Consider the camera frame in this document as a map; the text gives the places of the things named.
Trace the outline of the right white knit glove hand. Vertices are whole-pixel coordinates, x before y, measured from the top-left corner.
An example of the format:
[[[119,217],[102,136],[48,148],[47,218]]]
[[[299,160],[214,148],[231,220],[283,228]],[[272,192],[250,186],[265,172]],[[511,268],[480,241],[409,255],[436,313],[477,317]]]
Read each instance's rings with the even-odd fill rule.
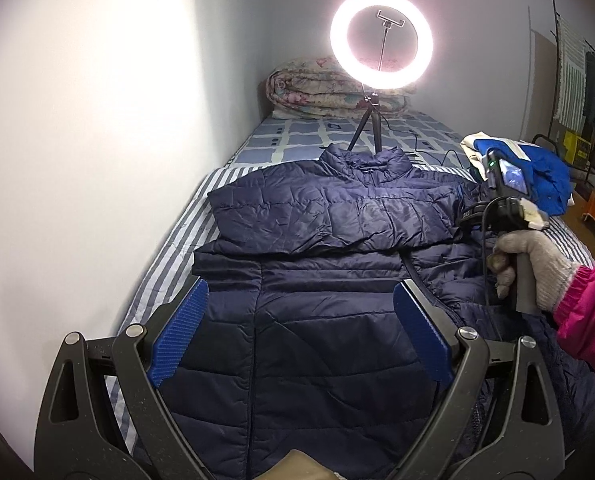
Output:
[[[486,260],[488,270],[496,275],[499,298],[508,295],[518,277],[511,266],[511,257],[519,255],[529,256],[536,284],[536,307],[555,312],[582,265],[563,256],[543,232],[527,230],[503,234]]]

